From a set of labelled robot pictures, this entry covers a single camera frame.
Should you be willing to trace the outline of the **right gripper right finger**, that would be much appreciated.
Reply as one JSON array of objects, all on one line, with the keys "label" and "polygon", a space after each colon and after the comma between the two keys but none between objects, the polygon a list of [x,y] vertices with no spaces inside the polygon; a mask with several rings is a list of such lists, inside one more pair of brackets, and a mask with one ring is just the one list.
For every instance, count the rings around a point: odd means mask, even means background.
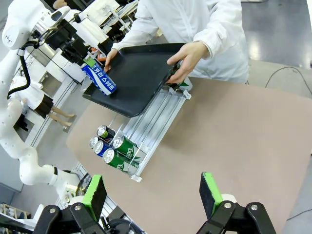
[{"label": "right gripper right finger", "polygon": [[242,207],[235,197],[222,194],[211,173],[201,174],[199,194],[207,221],[199,234],[275,234],[276,230],[262,203],[251,202]]}]

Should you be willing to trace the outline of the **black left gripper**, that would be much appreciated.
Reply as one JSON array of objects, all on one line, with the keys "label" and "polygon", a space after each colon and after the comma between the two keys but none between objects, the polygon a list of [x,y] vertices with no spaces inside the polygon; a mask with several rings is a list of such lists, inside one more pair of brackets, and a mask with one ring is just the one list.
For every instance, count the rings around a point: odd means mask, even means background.
[{"label": "black left gripper", "polygon": [[61,55],[69,62],[82,65],[81,67],[96,67],[97,61],[88,55],[88,48],[84,41],[77,35],[77,30],[65,19],[57,26],[46,39],[46,43],[53,49],[60,49]]}]

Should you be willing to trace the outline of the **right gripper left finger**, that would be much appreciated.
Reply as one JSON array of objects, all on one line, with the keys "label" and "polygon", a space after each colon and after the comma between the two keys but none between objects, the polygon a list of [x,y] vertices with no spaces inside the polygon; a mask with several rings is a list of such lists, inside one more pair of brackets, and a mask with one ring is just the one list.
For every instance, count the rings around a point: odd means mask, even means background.
[{"label": "right gripper left finger", "polygon": [[93,176],[81,202],[65,209],[44,207],[33,230],[34,234],[103,234],[99,220],[107,192],[101,175]]}]

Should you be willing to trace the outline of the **person's right hand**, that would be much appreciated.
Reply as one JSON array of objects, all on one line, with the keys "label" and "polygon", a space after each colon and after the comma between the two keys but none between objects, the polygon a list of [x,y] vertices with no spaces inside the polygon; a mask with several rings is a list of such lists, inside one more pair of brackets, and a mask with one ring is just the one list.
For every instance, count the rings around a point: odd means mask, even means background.
[{"label": "person's right hand", "polygon": [[107,72],[111,69],[110,62],[111,60],[118,54],[118,50],[112,48],[111,51],[108,53],[105,61],[104,71]]}]

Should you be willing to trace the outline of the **person's left hand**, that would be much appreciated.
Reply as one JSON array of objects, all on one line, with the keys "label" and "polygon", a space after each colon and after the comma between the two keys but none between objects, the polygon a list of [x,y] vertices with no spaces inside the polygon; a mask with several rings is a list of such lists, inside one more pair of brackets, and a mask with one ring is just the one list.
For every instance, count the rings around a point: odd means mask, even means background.
[{"label": "person's left hand", "polygon": [[208,47],[201,41],[187,43],[167,60],[168,65],[182,61],[180,68],[170,76],[167,83],[182,83],[189,73],[194,70],[202,58],[210,56]]}]

